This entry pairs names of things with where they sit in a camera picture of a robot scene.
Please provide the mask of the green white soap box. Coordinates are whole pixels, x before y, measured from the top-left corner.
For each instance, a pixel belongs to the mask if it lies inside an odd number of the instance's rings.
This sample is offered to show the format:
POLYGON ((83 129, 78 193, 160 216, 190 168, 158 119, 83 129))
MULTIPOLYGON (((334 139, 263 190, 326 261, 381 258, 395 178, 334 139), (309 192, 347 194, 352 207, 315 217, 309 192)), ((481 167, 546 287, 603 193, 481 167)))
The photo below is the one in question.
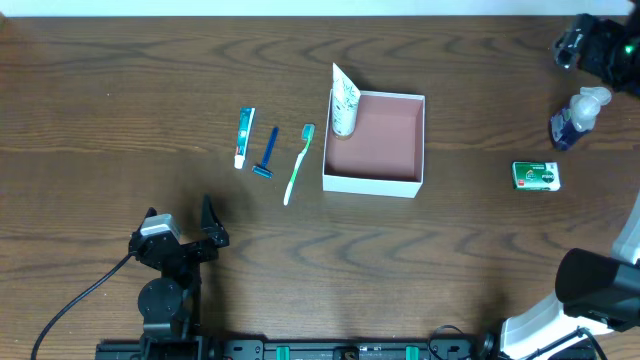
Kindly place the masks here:
POLYGON ((561 188, 556 162, 512 163, 512 179, 516 190, 555 192, 561 188))

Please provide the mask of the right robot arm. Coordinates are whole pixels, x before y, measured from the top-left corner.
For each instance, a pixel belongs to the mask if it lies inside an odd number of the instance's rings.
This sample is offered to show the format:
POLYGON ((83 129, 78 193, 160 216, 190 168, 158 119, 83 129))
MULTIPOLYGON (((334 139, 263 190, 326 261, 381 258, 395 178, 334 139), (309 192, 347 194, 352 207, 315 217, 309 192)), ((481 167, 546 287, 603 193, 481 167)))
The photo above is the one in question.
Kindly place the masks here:
MULTIPOLYGON (((566 151, 595 127, 615 92, 639 94, 639 11, 626 23, 576 16, 553 47, 563 69, 602 81, 583 87, 549 121, 553 147, 566 151)), ((574 248, 562 259, 554 291, 504 320, 486 359, 602 359, 596 338, 639 324, 639 209, 634 207, 608 256, 574 248)))

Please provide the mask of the blue soap pump bottle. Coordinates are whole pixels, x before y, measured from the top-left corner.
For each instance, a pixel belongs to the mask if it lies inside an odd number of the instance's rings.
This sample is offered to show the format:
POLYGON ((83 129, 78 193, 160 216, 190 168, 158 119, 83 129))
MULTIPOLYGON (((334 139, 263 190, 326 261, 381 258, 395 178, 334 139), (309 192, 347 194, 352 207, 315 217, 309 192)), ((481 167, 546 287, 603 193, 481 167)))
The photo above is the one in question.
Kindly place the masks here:
POLYGON ((581 87, 567 106, 556 112, 549 121, 553 147, 566 151, 595 127, 601 109, 610 103, 611 92, 605 87, 581 87))

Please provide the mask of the white lotion tube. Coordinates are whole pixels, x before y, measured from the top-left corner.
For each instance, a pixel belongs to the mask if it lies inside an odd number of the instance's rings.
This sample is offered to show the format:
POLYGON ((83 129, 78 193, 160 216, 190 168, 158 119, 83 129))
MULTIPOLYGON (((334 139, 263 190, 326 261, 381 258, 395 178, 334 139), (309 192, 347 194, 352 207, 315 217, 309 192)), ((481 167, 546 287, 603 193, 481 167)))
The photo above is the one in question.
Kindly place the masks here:
POLYGON ((332 129, 337 137, 348 138, 355 131, 361 92, 337 64, 332 78, 332 129))

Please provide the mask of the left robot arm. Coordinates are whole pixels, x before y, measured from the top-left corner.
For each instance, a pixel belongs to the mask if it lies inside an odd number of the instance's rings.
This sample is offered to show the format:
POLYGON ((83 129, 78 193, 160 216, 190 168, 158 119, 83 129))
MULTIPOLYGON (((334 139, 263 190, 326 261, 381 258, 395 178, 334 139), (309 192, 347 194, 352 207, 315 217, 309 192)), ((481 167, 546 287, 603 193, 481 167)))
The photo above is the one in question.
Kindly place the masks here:
POLYGON ((216 260, 218 250, 230 244, 209 196, 203 198, 200 228, 204 239, 182 244, 174 217, 149 208, 131 234, 129 251, 135 259, 160 272, 138 296, 143 335, 149 339, 187 340, 200 327, 200 265, 216 260))

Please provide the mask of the green white toothpaste tube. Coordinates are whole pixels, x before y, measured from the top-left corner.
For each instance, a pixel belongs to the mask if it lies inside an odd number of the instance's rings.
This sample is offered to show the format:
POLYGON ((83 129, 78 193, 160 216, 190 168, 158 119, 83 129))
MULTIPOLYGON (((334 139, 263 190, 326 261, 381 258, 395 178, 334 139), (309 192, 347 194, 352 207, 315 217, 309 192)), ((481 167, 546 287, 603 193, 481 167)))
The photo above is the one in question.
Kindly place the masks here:
POLYGON ((237 132, 236 151, 234 155, 234 167, 242 169, 246 160, 248 143, 252 124, 255 116, 255 108, 243 107, 240 110, 240 119, 237 132))

